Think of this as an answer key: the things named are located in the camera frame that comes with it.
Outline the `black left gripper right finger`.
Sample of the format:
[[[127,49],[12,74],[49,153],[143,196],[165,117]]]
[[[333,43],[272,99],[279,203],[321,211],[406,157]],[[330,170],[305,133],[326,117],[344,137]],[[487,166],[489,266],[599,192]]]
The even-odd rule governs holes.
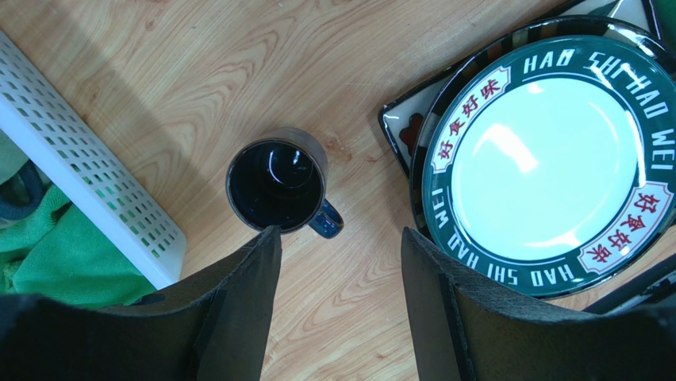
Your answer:
[[[516,292],[414,229],[401,269],[423,380],[672,380],[675,305],[590,314]]]

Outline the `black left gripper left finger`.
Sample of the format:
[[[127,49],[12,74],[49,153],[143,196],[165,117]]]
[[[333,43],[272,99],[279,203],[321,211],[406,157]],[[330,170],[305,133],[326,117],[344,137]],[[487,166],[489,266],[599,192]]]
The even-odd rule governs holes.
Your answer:
[[[278,227],[131,306],[1,299],[4,380],[257,380],[282,259]]]

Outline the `dark blue ceramic mug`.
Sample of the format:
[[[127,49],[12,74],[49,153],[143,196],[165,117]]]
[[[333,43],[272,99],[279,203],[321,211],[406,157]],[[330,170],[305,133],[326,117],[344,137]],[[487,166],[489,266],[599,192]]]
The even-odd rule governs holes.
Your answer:
[[[326,199],[328,157],[306,131],[282,127],[247,144],[229,165],[225,189],[235,214],[262,231],[281,233],[309,226],[332,239],[344,220]]]

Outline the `square floral ceramic plate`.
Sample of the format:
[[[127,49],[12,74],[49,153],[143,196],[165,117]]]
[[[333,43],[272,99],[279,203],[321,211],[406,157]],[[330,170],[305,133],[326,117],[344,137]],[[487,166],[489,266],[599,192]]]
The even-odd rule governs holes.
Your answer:
[[[616,18],[652,33],[658,39],[663,38],[654,1],[567,1],[527,23],[577,15]],[[406,177],[426,113],[443,85],[469,58],[464,56],[455,61],[380,109],[378,122]]]

